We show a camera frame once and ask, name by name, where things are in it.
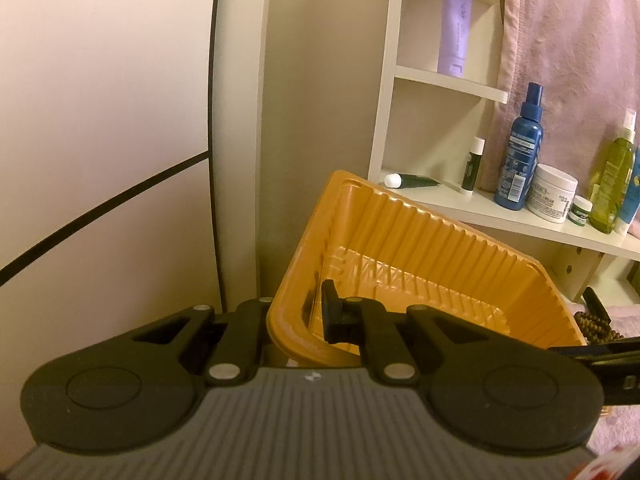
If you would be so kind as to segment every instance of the yellow-green bottle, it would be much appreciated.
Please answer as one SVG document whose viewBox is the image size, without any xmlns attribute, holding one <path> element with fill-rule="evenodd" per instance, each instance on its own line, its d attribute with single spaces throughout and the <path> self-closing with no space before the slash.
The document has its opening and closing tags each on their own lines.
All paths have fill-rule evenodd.
<svg viewBox="0 0 640 480">
<path fill-rule="evenodd" d="M 618 138 L 609 146 L 600 187 L 593 202 L 589 223 L 598 231 L 610 233 L 616 223 L 618 210 L 625 199 L 634 166 L 636 132 L 636 112 L 626 110 L 625 122 L 618 130 Z"/>
</svg>

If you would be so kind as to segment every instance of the lip balm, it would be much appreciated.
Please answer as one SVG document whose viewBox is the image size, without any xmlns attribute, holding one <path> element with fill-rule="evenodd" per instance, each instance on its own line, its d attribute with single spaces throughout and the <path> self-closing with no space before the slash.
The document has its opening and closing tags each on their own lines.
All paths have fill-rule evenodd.
<svg viewBox="0 0 640 480">
<path fill-rule="evenodd" d="M 460 193 L 464 196 L 471 196 L 478 178 L 478 169 L 480 168 L 480 160 L 482 159 L 482 150 L 484 150 L 484 139 L 474 137 L 471 142 L 471 149 L 466 160 L 465 176 L 462 179 L 462 187 Z"/>
</svg>

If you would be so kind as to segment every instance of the white tube cap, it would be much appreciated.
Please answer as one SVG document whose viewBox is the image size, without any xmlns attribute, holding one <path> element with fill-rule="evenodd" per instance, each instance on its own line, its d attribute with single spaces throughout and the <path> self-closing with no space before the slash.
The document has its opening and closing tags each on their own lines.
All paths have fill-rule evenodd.
<svg viewBox="0 0 640 480">
<path fill-rule="evenodd" d="M 636 137 L 636 111 L 631 108 L 627 108 L 625 111 L 625 122 L 622 123 L 622 127 L 628 132 L 625 135 L 625 139 L 629 142 L 634 142 Z"/>
<path fill-rule="evenodd" d="M 613 227 L 613 230 L 617 232 L 620 236 L 626 236 L 626 232 L 629 231 L 629 226 L 631 224 L 623 221 L 622 218 L 616 218 L 616 224 Z"/>
<path fill-rule="evenodd" d="M 559 187 L 560 189 L 564 189 L 569 193 L 574 192 L 575 188 L 578 187 L 578 181 L 570 174 L 546 164 L 539 164 L 536 166 L 536 176 L 542 180 L 546 180 L 548 183 L 553 184 L 556 187 Z"/>
<path fill-rule="evenodd" d="M 385 186 L 390 187 L 392 189 L 397 189 L 402 184 L 402 177 L 397 173 L 389 173 L 385 177 Z"/>
<path fill-rule="evenodd" d="M 471 149 L 469 150 L 469 153 L 482 155 L 482 150 L 484 150 L 484 139 L 481 139 L 480 137 L 474 137 L 471 140 Z"/>
<path fill-rule="evenodd" d="M 580 209 L 583 209 L 587 213 L 591 212 L 593 209 L 593 204 L 589 202 L 585 197 L 576 195 L 574 196 L 574 204 L 577 205 Z"/>
<path fill-rule="evenodd" d="M 464 59 L 454 56 L 441 56 L 438 58 L 438 73 L 453 77 L 462 77 L 464 71 Z"/>
<path fill-rule="evenodd" d="M 636 111 L 631 108 L 627 108 L 625 111 L 625 122 L 622 123 L 622 126 L 627 130 L 635 130 L 636 129 Z"/>
</svg>

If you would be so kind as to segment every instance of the blue spray bottle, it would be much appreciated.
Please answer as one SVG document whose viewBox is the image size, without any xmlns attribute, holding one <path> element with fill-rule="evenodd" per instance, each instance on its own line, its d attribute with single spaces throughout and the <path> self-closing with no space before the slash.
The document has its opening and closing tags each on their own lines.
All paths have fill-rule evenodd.
<svg viewBox="0 0 640 480">
<path fill-rule="evenodd" d="M 529 83 L 527 98 L 522 103 L 520 117 L 511 125 L 511 135 L 500 170 L 494 201 L 507 209 L 519 211 L 524 207 L 527 191 L 538 163 L 542 142 L 542 86 Z"/>
<path fill-rule="evenodd" d="M 613 227 L 615 231 L 621 235 L 626 236 L 626 232 L 629 231 L 634 216 L 638 212 L 640 207 L 640 146 L 636 148 L 636 161 L 634 162 L 633 172 L 631 173 L 631 180 L 629 186 L 626 188 L 625 200 L 618 210 L 618 218 L 616 218 L 616 224 Z"/>
</svg>

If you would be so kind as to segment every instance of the white cabinet door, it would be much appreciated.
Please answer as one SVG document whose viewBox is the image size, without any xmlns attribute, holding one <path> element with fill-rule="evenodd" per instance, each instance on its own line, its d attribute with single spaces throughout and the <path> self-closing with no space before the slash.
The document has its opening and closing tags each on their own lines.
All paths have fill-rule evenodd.
<svg viewBox="0 0 640 480">
<path fill-rule="evenodd" d="M 220 304 L 213 5 L 0 0 L 0 469 L 30 445 L 35 367 Z"/>
</svg>

